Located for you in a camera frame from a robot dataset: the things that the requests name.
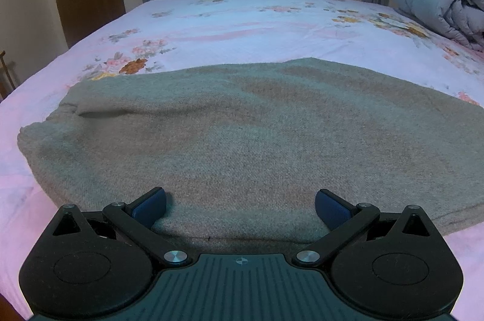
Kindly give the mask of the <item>grey fleece pants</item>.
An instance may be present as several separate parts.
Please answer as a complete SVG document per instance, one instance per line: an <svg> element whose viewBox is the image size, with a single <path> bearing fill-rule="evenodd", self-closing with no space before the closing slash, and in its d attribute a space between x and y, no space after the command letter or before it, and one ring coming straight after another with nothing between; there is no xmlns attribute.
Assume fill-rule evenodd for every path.
<svg viewBox="0 0 484 321"><path fill-rule="evenodd" d="M326 188L444 234L483 220L483 110L312 58L88 80L17 144L57 204L98 210L162 187L152 228L178 245L288 249L326 229Z"/></svg>

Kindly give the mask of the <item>wooden chair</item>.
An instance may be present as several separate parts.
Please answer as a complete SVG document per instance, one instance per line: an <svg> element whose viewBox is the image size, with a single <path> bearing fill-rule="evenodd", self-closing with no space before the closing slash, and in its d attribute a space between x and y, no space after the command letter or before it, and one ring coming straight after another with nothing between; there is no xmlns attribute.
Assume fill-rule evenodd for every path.
<svg viewBox="0 0 484 321"><path fill-rule="evenodd" d="M1 99L5 100L13 91L16 90L13 78L10 75L8 66L5 62L5 51L0 52L1 61L1 82L0 82L0 95Z"/></svg>

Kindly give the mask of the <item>pink floral bed sheet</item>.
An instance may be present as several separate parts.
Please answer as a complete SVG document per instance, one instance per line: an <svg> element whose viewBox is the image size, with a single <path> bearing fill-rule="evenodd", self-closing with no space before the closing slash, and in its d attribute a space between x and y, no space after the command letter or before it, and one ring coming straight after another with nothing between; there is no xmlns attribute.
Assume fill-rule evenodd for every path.
<svg viewBox="0 0 484 321"><path fill-rule="evenodd" d="M79 41L1 103L1 293L24 318L20 267L55 213L17 146L82 80L131 70L304 57L350 64L483 103L483 55L394 9L352 0L155 0Z"/></svg>

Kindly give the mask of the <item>rolled grey quilt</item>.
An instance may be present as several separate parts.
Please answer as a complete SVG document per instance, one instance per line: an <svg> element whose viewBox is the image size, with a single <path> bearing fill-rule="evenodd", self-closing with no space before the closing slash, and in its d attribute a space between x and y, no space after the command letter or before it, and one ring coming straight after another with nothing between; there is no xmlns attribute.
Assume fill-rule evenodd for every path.
<svg viewBox="0 0 484 321"><path fill-rule="evenodd" d="M433 32L471 50L483 50L483 0L393 1Z"/></svg>

